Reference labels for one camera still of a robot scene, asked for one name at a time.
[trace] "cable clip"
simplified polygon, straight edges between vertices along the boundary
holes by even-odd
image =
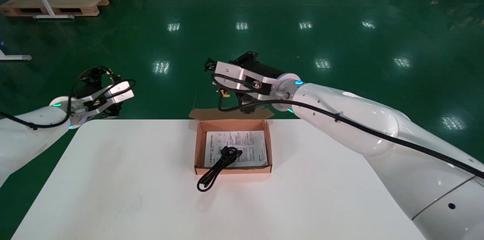
[[[334,114],[334,122],[336,122],[336,123],[337,123],[338,121],[341,121],[341,119],[340,119],[340,118],[342,118],[342,117],[341,117],[341,116],[339,116],[339,113]]]

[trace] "black cable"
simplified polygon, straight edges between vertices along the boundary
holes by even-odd
[[[210,190],[220,172],[242,155],[242,150],[237,150],[235,147],[224,147],[222,150],[220,150],[220,152],[222,154],[220,159],[210,168],[207,173],[200,178],[199,182],[197,183],[197,189],[199,189],[200,192],[207,192]]]
[[[214,80],[214,83],[218,87],[221,87],[225,90],[231,90],[230,88],[220,84],[216,80]],[[460,168],[460,169],[462,169],[462,170],[464,170],[468,173],[472,173],[475,176],[484,178],[484,172],[483,171],[480,171],[479,169],[476,169],[472,166],[469,166],[468,164],[465,164],[465,163],[458,161],[454,158],[451,158],[451,157],[446,156],[442,153],[436,152],[432,149],[428,149],[427,147],[423,147],[421,145],[417,145],[417,144],[414,144],[412,142],[408,142],[408,141],[401,140],[401,139],[398,139],[398,138],[395,138],[395,137],[391,137],[391,136],[386,135],[384,133],[381,133],[377,130],[373,130],[371,128],[363,126],[360,123],[352,121],[351,119],[345,118],[345,117],[341,116],[339,113],[332,113],[332,112],[329,112],[329,111],[325,111],[324,109],[320,109],[318,107],[314,107],[314,106],[311,106],[311,105],[306,104],[306,103],[296,102],[296,101],[292,101],[292,100],[284,100],[284,99],[273,99],[273,100],[259,101],[259,102],[255,102],[255,103],[244,104],[244,105],[239,105],[239,106],[232,107],[232,108],[223,109],[222,108],[222,101],[223,101],[223,96],[222,96],[222,94],[220,94],[220,97],[219,97],[219,100],[218,100],[218,109],[222,112],[230,112],[230,111],[240,110],[240,109],[244,109],[244,108],[248,108],[248,107],[261,106],[261,105],[266,105],[266,104],[288,104],[288,105],[296,105],[296,106],[299,106],[299,107],[310,109],[310,110],[313,110],[315,112],[319,112],[319,113],[322,113],[326,116],[334,118],[335,122],[341,121],[343,123],[346,123],[348,125],[353,126],[354,128],[362,130],[363,132],[366,132],[370,135],[376,136],[376,137],[381,138],[381,139],[385,139],[389,142],[394,142],[395,144],[402,145],[404,147],[409,147],[411,149],[415,149],[416,151],[425,153],[427,155],[430,155],[432,157],[435,157],[437,159],[445,161],[449,164],[452,164],[452,165],[454,165],[454,166],[456,166],[456,167],[458,167],[458,168]]]
[[[58,127],[64,123],[66,123],[66,121],[69,119],[69,117],[71,116],[71,99],[72,99],[72,95],[74,95],[74,90],[76,88],[76,85],[79,83],[79,81],[81,81],[81,79],[84,77],[84,75],[86,73],[88,73],[88,71],[92,70],[92,69],[95,69],[95,68],[100,68],[102,70],[105,70],[107,72],[107,74],[109,74],[112,78],[116,78],[116,76],[114,75],[113,71],[111,71],[111,69],[105,67],[105,66],[100,66],[100,65],[97,65],[97,66],[93,66],[93,67],[90,67],[90,68],[87,68],[85,71],[83,71],[79,76],[78,78],[76,78],[76,81],[74,81],[74,84],[72,85],[71,87],[71,92],[69,93],[69,97],[67,99],[67,110],[66,110],[66,116],[64,119],[62,119],[61,121],[59,121],[58,123],[54,123],[54,124],[50,124],[50,125],[38,125],[38,124],[34,124],[34,123],[31,123],[31,122],[27,122],[27,121],[23,121],[22,119],[19,119],[19,118],[16,118],[10,114],[7,114],[5,112],[2,112],[0,111],[0,116],[3,116],[7,119],[10,119],[12,121],[15,121],[19,124],[22,124],[22,125],[25,125],[25,126],[28,126],[30,128],[32,128],[33,130],[37,130],[37,129],[48,129],[48,128],[54,128],[54,127]]]
[[[237,78],[229,77],[229,76],[222,75],[222,74],[215,74],[214,73],[211,76],[212,76],[213,83],[217,84],[218,87],[224,88],[225,90],[230,90],[230,91],[232,91],[234,93],[261,93],[261,90],[260,89],[255,88],[255,84],[254,83],[247,82],[247,81],[242,81],[242,80],[238,80]],[[249,90],[239,90],[239,89],[233,89],[233,88],[225,87],[224,85],[220,84],[220,82],[218,82],[216,80],[216,77],[221,77],[223,79],[230,80],[230,81],[233,81],[235,83],[242,84],[245,87],[248,87],[248,88],[251,88],[251,89],[249,89]]]

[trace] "green epoxy floor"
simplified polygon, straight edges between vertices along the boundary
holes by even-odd
[[[484,161],[484,0],[110,1],[98,17],[0,17],[5,53],[33,57],[0,63],[0,109],[45,106],[101,64],[137,81],[119,118],[187,119],[194,107],[216,107],[206,59],[252,50],[306,82],[397,108]],[[168,31],[170,23],[179,30]],[[0,188],[0,239],[13,235],[74,134]]]

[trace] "white table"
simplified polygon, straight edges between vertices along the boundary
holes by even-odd
[[[269,120],[273,172],[200,193],[189,120],[83,125],[14,240],[422,240],[363,157],[301,120]]]

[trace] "box lid flap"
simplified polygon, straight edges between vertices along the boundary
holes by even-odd
[[[252,114],[244,114],[239,110],[231,112],[221,112],[218,109],[192,109],[190,116],[200,121],[219,120],[219,119],[267,119],[274,113],[264,107],[256,108]]]

